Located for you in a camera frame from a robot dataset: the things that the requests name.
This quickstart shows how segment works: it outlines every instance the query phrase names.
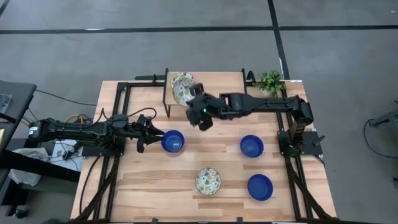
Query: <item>green plant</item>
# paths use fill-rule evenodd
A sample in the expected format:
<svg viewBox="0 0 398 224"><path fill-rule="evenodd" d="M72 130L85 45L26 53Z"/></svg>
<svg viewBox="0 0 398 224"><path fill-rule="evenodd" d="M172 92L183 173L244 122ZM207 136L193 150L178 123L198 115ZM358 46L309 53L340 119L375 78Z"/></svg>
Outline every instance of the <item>green plant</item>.
<svg viewBox="0 0 398 224"><path fill-rule="evenodd" d="M284 82L279 80L282 75L277 70L272 70L271 72L260 73L260 81L256 83L256 86L260 90L268 91L273 97L278 97L278 92L286 90Z"/></svg>

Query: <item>ceramic plate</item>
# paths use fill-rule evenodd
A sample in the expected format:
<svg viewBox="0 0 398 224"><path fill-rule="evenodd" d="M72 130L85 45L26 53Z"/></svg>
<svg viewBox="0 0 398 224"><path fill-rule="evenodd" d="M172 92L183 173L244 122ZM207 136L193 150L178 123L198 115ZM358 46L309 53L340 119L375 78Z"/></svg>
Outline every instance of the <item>ceramic plate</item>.
<svg viewBox="0 0 398 224"><path fill-rule="evenodd" d="M171 79L171 81L170 81L171 87L174 88L174 83L175 83L177 80L180 80L180 79L182 79L182 78L191 79L192 81L195 82L195 79L193 78L193 75L191 75L191 74L188 73L188 72L180 72L180 73L177 73L176 75L174 75L173 78Z"/></svg>
<svg viewBox="0 0 398 224"><path fill-rule="evenodd" d="M204 168L198 172L196 184L200 193L213 195L220 189L221 176L215 169Z"/></svg>
<svg viewBox="0 0 398 224"><path fill-rule="evenodd" d="M187 101L193 99L194 96L189 92L189 88L195 82L189 78L181 78L174 83L173 96L175 101L181 106L187 107Z"/></svg>

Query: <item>wheel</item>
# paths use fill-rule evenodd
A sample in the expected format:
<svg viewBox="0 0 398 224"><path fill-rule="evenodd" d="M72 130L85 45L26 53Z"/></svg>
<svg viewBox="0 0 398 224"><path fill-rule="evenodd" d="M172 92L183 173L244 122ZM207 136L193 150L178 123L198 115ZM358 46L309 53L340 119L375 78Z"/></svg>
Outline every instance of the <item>wheel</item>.
<svg viewBox="0 0 398 224"><path fill-rule="evenodd" d="M17 209L14 213L14 217L21 219L21 218L25 218L27 215L26 211L23 211L21 209Z"/></svg>

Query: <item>blue bowl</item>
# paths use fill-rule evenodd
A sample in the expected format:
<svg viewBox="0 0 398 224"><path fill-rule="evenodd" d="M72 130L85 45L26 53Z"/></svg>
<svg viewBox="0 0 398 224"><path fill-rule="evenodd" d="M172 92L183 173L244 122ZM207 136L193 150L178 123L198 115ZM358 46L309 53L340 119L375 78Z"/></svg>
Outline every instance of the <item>blue bowl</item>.
<svg viewBox="0 0 398 224"><path fill-rule="evenodd" d="M248 190L250 196L259 201L265 201L271 198L274 191L272 182L268 177L262 174L255 174L248 181Z"/></svg>
<svg viewBox="0 0 398 224"><path fill-rule="evenodd" d="M262 154L264 145L259 137L250 134L242 138L241 151L245 156L255 158Z"/></svg>
<svg viewBox="0 0 398 224"><path fill-rule="evenodd" d="M176 130L167 131L163 135L162 147L167 152L178 152L184 146L184 136Z"/></svg>

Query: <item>desk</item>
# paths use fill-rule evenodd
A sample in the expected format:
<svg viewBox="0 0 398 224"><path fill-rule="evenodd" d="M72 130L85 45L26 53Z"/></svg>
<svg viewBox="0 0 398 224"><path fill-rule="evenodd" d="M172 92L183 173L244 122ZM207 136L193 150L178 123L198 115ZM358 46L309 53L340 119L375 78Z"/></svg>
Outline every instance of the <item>desk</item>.
<svg viewBox="0 0 398 224"><path fill-rule="evenodd" d="M107 115L112 113L117 83L103 82L96 117L102 108ZM289 96L299 95L306 99L303 83L286 81L286 85ZM262 93L253 87L248 87L248 93L262 97ZM160 222L235 222L236 217L243 217L245 222L295 220L284 158L279 154L276 137L279 128L275 113L253 113L232 121L214 119L214 126L202 132L190 125L185 108L181 106L175 106L168 118L162 96L163 88L133 88L127 113L154 107L157 110L153 121L155 127L164 131L181 131L185 136L185 149L170 154L157 142L139 154L136 140L127 140L124 155L120 158L112 222L150 222L152 218L158 218ZM152 112L146 111L145 114L150 116ZM262 139L262 156L251 159L241 153L239 142L247 134L255 134ZM84 162L71 218L78 216L81 190L94 159L91 157ZM335 216L322 163L313 156L302 156L302 160L309 191L326 212ZM101 161L102 158L88 179L83 207L88 205L97 191ZM212 167L221 175L221 188L213 196L204 196L195 187L195 176L204 167ZM247 180L254 174L264 174L274 184L272 198L266 202L252 199L246 190ZM297 191L304 217L305 207L301 193ZM102 199L100 218L104 217L106 208L104 198L108 198L107 193Z"/></svg>

